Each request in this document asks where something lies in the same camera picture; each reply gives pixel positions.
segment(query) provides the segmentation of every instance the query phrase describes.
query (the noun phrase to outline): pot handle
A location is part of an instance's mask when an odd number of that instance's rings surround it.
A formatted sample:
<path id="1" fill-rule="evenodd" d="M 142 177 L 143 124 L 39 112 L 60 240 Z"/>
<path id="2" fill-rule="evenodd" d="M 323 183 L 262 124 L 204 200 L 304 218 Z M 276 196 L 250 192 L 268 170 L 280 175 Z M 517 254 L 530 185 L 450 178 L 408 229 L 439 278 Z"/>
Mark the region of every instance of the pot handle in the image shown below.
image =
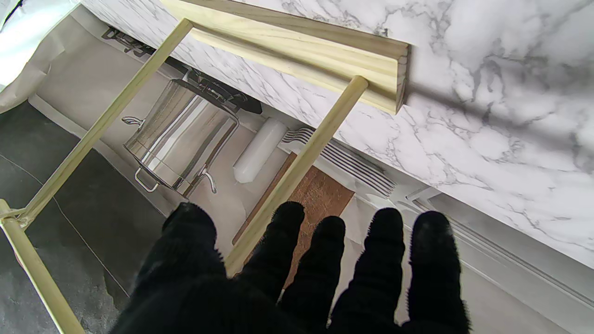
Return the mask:
<path id="1" fill-rule="evenodd" d="M 210 190 L 213 192 L 213 194 L 217 193 L 217 186 L 216 184 L 214 184 L 214 178 L 212 175 L 210 175 L 210 173 L 206 170 L 206 168 L 204 168 L 202 170 L 202 175 L 204 175 L 208 181 L 210 182 Z"/>
<path id="2" fill-rule="evenodd" d="M 134 116 L 124 116 L 124 117 L 122 117 L 122 122 L 124 122 L 128 125 L 137 125 L 140 128 L 144 124 L 144 119 L 139 119 Z"/>
<path id="3" fill-rule="evenodd" d="M 136 173 L 134 173 L 134 179 L 135 179 L 135 180 L 136 180 L 136 182 L 138 182 L 138 184 L 140 184 L 140 186 L 141 186 L 141 187 L 143 187 L 143 188 L 144 188 L 146 191 L 148 191 L 149 193 L 152 193 L 153 191 L 157 190 L 157 186 L 159 185 L 159 183 L 158 183 L 158 182 L 156 182 L 156 183 L 154 184 L 154 187 L 153 187 L 153 188 L 148 188 L 148 187 L 147 187 L 147 186 L 146 186 L 146 185 L 145 185 L 145 184 L 144 184 L 142 181 L 140 181 L 140 179 L 138 178 L 138 173 L 140 173 L 140 170 L 141 170 L 141 169 L 142 169 L 142 168 L 140 168 L 140 167 L 139 167 L 139 168 L 136 170 Z"/>

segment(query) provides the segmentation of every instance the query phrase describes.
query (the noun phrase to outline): wooden board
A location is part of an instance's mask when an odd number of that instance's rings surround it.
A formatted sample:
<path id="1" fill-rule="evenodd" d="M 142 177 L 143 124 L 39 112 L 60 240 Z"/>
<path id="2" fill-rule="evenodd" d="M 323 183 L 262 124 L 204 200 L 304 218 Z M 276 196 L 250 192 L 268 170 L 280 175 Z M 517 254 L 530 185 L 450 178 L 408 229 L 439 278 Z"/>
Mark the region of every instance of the wooden board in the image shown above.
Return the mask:
<path id="1" fill-rule="evenodd" d="M 262 198 L 260 198 L 260 201 L 254 207 L 254 210 L 252 210 L 245 223 L 239 229 L 239 232 L 233 238 L 233 244 L 239 239 L 296 157 L 297 155 L 294 153 L 291 153 L 287 157 L 287 160 L 268 186 L 268 189 L 266 189 L 264 195 L 262 195 Z M 307 174 L 305 174 L 297 189 L 289 197 L 290 201 L 297 201 L 303 204 L 305 207 L 305 219 L 299 231 L 299 239 L 297 241 L 297 247 L 295 247 L 295 251 L 293 252 L 293 262 L 289 276 L 285 282 L 285 287 L 293 282 L 299 260 L 307 249 L 309 249 L 311 236 L 314 233 L 315 227 L 327 216 L 339 216 L 353 195 L 353 191 L 348 190 L 316 167 L 312 166 Z"/>
<path id="2" fill-rule="evenodd" d="M 402 105 L 407 43 L 235 1 L 162 2 L 204 43 L 336 92 L 361 75 L 361 101 L 390 114 Z"/>
<path id="3" fill-rule="evenodd" d="M 359 75 L 354 76 L 350 81 L 347 88 L 332 106 L 332 109 L 324 117 L 320 126 L 299 152 L 295 161 L 280 178 L 279 183 L 272 189 L 272 192 L 255 214 L 254 220 L 239 238 L 233 250 L 225 258 L 225 268 L 227 268 L 228 275 L 234 275 L 241 269 L 244 260 L 264 235 L 266 226 L 270 223 L 276 208 L 287 201 L 294 190 L 297 189 L 299 182 L 307 174 L 310 167 L 313 166 L 315 160 L 320 156 L 324 147 L 332 139 L 332 136 L 366 88 L 367 80 Z"/>

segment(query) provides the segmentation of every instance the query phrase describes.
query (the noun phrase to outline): white plastic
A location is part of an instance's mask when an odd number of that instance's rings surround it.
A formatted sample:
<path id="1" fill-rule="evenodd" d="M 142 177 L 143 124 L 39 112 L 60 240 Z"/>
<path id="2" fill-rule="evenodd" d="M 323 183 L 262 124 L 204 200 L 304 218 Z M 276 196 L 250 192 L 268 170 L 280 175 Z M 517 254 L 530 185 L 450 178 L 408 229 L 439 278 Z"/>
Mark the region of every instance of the white plastic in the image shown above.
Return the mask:
<path id="1" fill-rule="evenodd" d="M 274 118 L 267 119 L 233 165 L 235 179 L 240 183 L 248 183 L 256 179 L 256 175 L 287 130 L 288 128 L 280 121 Z"/>

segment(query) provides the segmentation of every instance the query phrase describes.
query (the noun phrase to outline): marble countertop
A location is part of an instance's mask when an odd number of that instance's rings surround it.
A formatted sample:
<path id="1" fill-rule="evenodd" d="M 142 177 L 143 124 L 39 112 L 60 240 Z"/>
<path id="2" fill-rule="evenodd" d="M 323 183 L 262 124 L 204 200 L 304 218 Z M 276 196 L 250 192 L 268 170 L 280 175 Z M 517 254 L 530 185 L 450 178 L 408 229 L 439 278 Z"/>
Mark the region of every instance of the marble countertop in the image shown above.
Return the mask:
<path id="1" fill-rule="evenodd" d="M 246 0 L 413 45 L 408 99 L 336 138 L 594 268 L 594 1 Z M 82 0 L 157 47 L 159 0 Z M 187 37 L 173 56 L 317 126 L 338 94 Z"/>

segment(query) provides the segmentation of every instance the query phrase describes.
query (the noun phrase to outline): wooden dowel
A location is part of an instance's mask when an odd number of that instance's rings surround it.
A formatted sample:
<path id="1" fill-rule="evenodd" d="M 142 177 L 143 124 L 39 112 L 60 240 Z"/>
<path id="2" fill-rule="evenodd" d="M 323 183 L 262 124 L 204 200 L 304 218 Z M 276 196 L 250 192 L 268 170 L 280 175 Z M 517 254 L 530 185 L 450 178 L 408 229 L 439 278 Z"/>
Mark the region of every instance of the wooden dowel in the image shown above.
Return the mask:
<path id="1" fill-rule="evenodd" d="M 9 211 L 10 208 L 6 201 L 0 199 L 0 213 Z M 4 234 L 6 234 L 14 254 L 27 273 L 60 333 L 84 334 L 83 327 L 78 322 L 70 306 L 68 306 L 66 299 L 64 299 L 17 220 L 14 218 L 2 218 L 0 220 Z"/>
<path id="2" fill-rule="evenodd" d="M 301 179 L 359 100 L 367 85 L 367 80 L 358 75 L 350 81 L 225 259 L 225 267 L 229 276 L 241 270 L 245 259 L 264 235 L 266 226 L 270 223 L 276 208 L 289 199 Z"/>
<path id="3" fill-rule="evenodd" d="M 18 220 L 25 223 L 25 228 L 31 224 L 33 219 L 43 210 L 51 198 L 58 192 L 64 182 L 70 177 L 78 164 L 83 160 L 87 153 L 93 148 L 96 141 L 101 138 L 103 133 L 109 128 L 111 123 L 132 101 L 132 98 L 138 93 L 142 86 L 165 62 L 169 54 L 184 39 L 192 29 L 193 24 L 187 19 L 183 19 L 175 29 L 163 41 L 163 44 L 153 53 L 146 63 L 138 70 L 136 75 L 124 87 L 118 97 L 113 100 L 109 107 L 104 111 L 99 119 L 89 129 L 87 134 L 81 138 L 78 144 L 68 154 L 66 159 L 60 164 L 52 176 L 45 182 L 41 189 L 35 194 L 33 199 L 26 207 L 25 214 L 19 216 Z"/>

